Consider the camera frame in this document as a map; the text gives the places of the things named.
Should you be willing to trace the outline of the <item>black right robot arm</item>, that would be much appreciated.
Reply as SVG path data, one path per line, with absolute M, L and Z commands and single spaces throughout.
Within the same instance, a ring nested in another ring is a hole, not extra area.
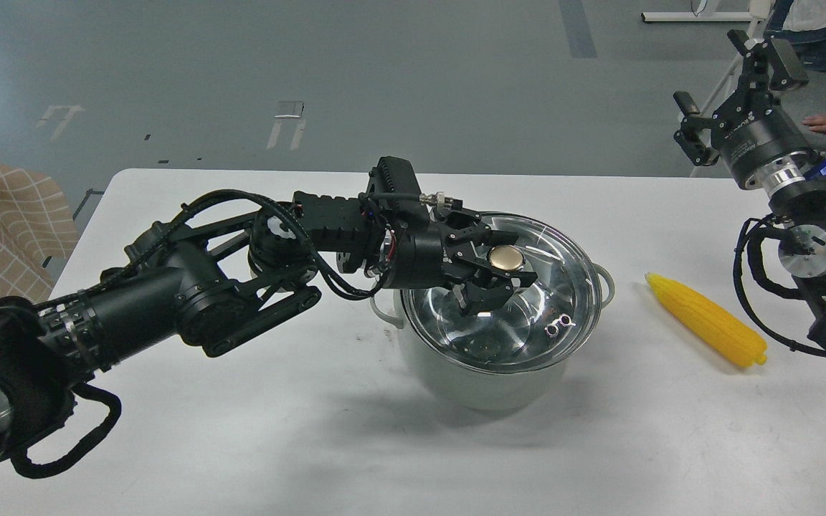
M 807 143 L 784 112 L 778 92 L 807 84 L 807 72 L 789 42 L 757 40 L 740 29 L 727 34 L 741 57 L 734 91 L 714 110 L 688 92 L 674 94 L 680 127 L 674 139 L 694 166 L 722 161 L 737 186 L 761 189 L 770 213 L 747 219 L 739 232 L 732 284 L 758 327 L 743 275 L 774 296 L 807 303 L 814 316 L 812 345 L 766 333 L 793 352 L 826 357 L 826 158 Z

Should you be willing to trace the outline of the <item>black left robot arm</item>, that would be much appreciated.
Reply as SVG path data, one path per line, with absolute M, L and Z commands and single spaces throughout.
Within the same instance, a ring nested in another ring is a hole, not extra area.
M 499 310 L 537 279 L 517 241 L 422 192 L 396 157 L 354 197 L 209 192 L 155 222 L 96 285 L 37 304 L 0 298 L 0 462 L 26 478 L 67 471 L 121 415 L 96 371 L 172 335 L 224 355 L 317 304 L 317 274 L 345 300 L 444 287 L 464 315 Z

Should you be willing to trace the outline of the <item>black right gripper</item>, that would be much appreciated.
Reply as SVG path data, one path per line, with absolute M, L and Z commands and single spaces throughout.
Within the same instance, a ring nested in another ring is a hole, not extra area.
M 728 39 L 743 64 L 737 86 L 713 115 L 703 115 L 689 92 L 675 91 L 681 114 L 675 143 L 693 166 L 714 166 L 721 158 L 738 188 L 761 187 L 761 170 L 796 171 L 815 160 L 815 150 L 782 110 L 780 92 L 792 92 L 810 81 L 807 70 L 785 39 L 756 40 L 740 29 Z M 713 133 L 713 146 L 703 134 Z

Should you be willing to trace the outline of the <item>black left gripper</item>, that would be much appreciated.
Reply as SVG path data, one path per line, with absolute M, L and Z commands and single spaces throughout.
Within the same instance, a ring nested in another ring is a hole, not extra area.
M 401 212 L 392 219 L 383 287 L 387 290 L 452 288 L 461 315 L 502 308 L 538 279 L 525 262 L 504 269 L 476 259 L 478 247 L 515 244 L 518 232 L 494 229 L 480 212 L 460 209 L 436 215 L 429 208 Z

